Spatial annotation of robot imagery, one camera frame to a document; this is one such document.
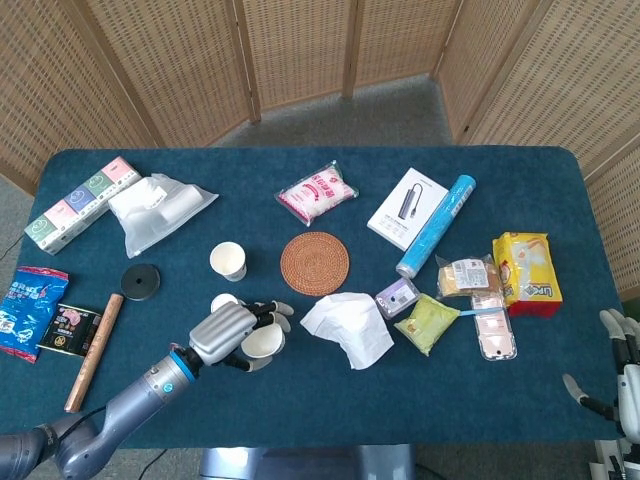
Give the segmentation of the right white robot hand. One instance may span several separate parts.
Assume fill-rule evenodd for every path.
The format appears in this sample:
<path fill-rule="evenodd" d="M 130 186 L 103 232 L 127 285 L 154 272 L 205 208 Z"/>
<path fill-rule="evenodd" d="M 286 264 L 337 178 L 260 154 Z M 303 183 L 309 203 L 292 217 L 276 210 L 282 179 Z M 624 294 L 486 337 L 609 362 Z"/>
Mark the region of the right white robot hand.
<path fill-rule="evenodd" d="M 569 374 L 562 375 L 569 395 L 586 408 L 614 422 L 632 444 L 639 443 L 639 323 L 615 309 L 601 310 L 616 368 L 617 404 L 605 404 L 585 393 Z"/>

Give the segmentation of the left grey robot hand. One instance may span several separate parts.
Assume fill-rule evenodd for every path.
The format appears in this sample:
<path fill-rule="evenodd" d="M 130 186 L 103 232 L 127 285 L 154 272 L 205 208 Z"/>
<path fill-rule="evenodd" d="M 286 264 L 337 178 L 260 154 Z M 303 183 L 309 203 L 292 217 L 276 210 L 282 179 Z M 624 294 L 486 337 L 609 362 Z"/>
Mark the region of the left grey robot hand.
<path fill-rule="evenodd" d="M 275 300 L 227 302 L 190 331 L 186 357 L 195 369 L 222 363 L 255 372 L 269 365 L 284 348 L 293 315 L 293 307 Z"/>

